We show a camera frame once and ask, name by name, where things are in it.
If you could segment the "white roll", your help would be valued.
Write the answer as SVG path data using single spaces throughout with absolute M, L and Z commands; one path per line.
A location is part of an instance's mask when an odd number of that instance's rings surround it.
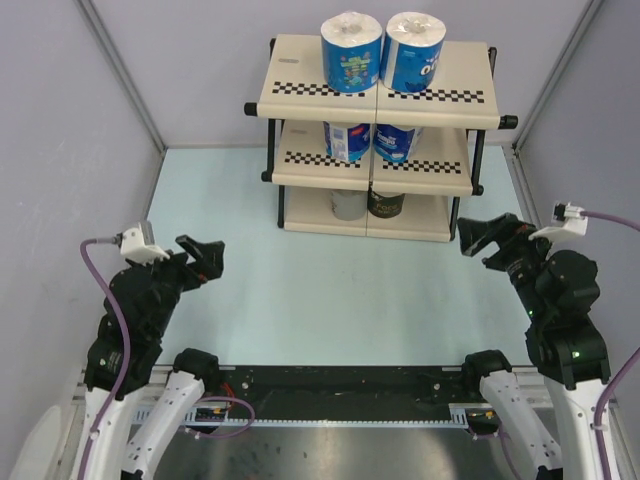
M 404 193 L 380 193 L 370 189 L 367 209 L 377 218 L 391 219 L 401 214 L 404 200 Z

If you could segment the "blue Tempo paper roll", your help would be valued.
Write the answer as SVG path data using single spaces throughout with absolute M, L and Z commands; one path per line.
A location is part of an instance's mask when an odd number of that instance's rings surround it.
M 377 124 L 373 147 L 375 152 L 391 163 L 403 163 L 417 146 L 423 127 Z

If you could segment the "grey paper roll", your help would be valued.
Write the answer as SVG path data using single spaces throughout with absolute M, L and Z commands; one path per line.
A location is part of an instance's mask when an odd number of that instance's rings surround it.
M 331 190 L 331 209 L 338 220 L 356 221 L 361 219 L 367 210 L 367 193 L 355 190 Z

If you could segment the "blue-wrapped roll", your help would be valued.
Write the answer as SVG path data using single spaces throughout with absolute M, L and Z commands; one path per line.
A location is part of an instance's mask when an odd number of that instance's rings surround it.
M 383 85 L 401 93 L 419 93 L 432 83 L 446 26 L 432 15 L 401 12 L 387 23 L 380 79 Z
M 323 122 L 327 153 L 336 160 L 355 163 L 371 147 L 369 123 Z
M 376 85 L 382 27 L 374 17 L 344 12 L 325 20 L 320 33 L 324 76 L 332 90 L 355 94 Z

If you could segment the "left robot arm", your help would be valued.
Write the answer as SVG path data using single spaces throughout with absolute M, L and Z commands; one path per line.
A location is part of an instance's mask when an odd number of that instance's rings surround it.
M 105 314 L 87 354 L 85 419 L 71 476 L 74 479 L 150 479 L 186 412 L 221 387 L 216 356 L 188 348 L 135 436 L 130 422 L 162 352 L 162 338 L 182 294 L 223 273 L 225 245 L 177 237 L 182 252 L 165 251 L 150 235 L 130 228 L 105 238 L 128 266 L 105 281 L 80 245 L 87 268 L 104 291 Z

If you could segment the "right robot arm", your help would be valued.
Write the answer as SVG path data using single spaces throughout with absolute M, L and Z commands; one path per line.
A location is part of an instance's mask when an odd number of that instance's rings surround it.
M 492 220 L 461 218 L 460 249 L 472 257 L 491 243 L 483 265 L 504 272 L 529 318 L 525 344 L 555 410 L 554 438 L 519 392 L 512 365 L 499 350 L 466 356 L 461 388 L 486 400 L 499 429 L 528 459 L 531 479 L 617 479 L 609 430 L 614 381 L 604 338 L 589 317 L 600 296 L 595 261 L 573 250 L 554 250 L 566 227 L 537 229 L 505 213 Z

